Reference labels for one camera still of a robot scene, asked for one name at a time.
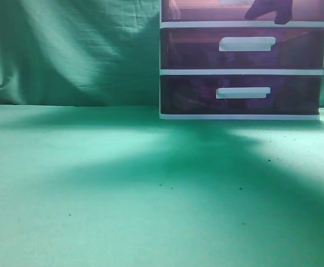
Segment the green cloth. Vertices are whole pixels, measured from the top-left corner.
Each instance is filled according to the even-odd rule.
[[[0,267],[324,267],[321,116],[0,105]]]
[[[158,98],[159,0],[0,0],[0,103],[157,106]]]

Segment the purple translucent drawer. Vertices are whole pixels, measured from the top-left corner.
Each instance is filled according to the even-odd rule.
[[[319,115],[320,76],[161,76],[165,115]]]
[[[324,21],[324,0],[162,0],[162,21]]]
[[[161,69],[323,69],[321,28],[161,30]]]

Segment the green fabric backdrop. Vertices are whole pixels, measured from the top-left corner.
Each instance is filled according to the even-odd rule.
[[[159,0],[0,0],[0,104],[157,106],[158,49]]]

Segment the drawer handle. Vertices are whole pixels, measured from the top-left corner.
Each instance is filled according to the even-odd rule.
[[[234,87],[217,89],[217,99],[266,98],[270,87]]]
[[[224,37],[220,41],[219,51],[271,51],[275,44],[275,37]]]
[[[219,0],[219,4],[247,4],[252,5],[254,0]]]

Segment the plastic storage drawer unit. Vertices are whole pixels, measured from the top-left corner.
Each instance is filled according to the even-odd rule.
[[[319,120],[324,0],[162,0],[160,118]]]

